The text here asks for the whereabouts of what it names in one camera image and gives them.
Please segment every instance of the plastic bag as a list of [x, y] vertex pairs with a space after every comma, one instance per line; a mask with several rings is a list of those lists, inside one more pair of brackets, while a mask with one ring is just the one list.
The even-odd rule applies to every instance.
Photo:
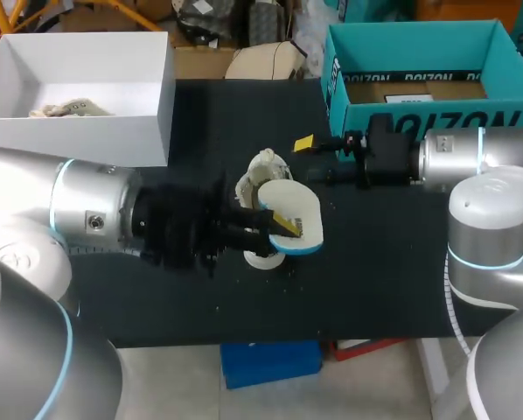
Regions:
[[320, 77], [324, 65], [324, 46], [328, 26], [339, 23], [338, 11], [324, 0], [303, 0], [302, 9], [295, 12], [295, 43], [307, 54], [306, 77]]

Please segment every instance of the white cardboard box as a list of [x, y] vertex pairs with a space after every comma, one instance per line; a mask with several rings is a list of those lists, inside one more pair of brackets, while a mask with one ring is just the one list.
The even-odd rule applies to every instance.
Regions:
[[[5, 35], [0, 146], [110, 165], [166, 165], [174, 88], [167, 32]], [[112, 115], [28, 117], [77, 98]]]

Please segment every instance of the black mat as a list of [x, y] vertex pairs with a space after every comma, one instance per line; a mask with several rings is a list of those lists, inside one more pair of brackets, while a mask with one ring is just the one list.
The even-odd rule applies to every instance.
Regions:
[[[290, 151], [296, 139], [328, 130], [319, 89], [315, 80], [179, 82], [169, 169], [143, 170], [146, 181], [210, 183], [226, 169], [235, 183], [266, 147], [302, 179], [322, 158]], [[125, 255], [78, 257], [81, 316], [118, 347], [451, 335], [443, 297], [448, 197], [419, 187], [313, 189], [324, 220], [317, 254], [264, 272], [230, 251], [213, 279]], [[457, 302], [469, 335], [507, 314]]]

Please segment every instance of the blue box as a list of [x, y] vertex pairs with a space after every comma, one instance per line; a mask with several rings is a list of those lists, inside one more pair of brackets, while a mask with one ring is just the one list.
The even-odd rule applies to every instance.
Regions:
[[312, 375], [322, 367], [317, 341], [222, 344], [220, 359], [228, 389]]
[[[483, 99], [351, 103], [346, 89], [436, 81], [480, 82]], [[396, 131], [418, 140], [432, 128], [523, 127], [523, 57], [498, 21], [332, 25], [321, 87], [337, 137], [365, 132], [377, 113], [391, 113]]]

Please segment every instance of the tiled floor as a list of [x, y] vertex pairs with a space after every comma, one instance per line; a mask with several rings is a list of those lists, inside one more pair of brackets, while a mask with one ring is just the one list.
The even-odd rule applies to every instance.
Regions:
[[228, 391], [218, 346], [121, 350], [129, 371], [127, 419], [429, 420], [413, 342], [343, 362], [319, 374]]

